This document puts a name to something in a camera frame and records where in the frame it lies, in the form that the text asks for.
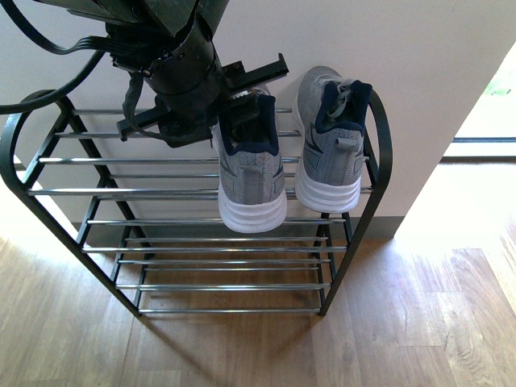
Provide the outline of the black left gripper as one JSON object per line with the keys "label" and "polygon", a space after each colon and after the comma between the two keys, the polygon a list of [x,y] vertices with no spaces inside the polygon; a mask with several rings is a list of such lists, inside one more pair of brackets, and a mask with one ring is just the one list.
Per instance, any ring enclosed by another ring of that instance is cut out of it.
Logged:
{"label": "black left gripper", "polygon": [[121,140],[140,134],[178,148],[209,139],[221,113],[237,124],[256,118],[249,92],[288,72],[283,56],[250,72],[241,62],[221,65],[200,15],[175,37],[142,30],[131,38],[136,52],[115,57],[116,67],[130,75],[124,119],[117,123]]}

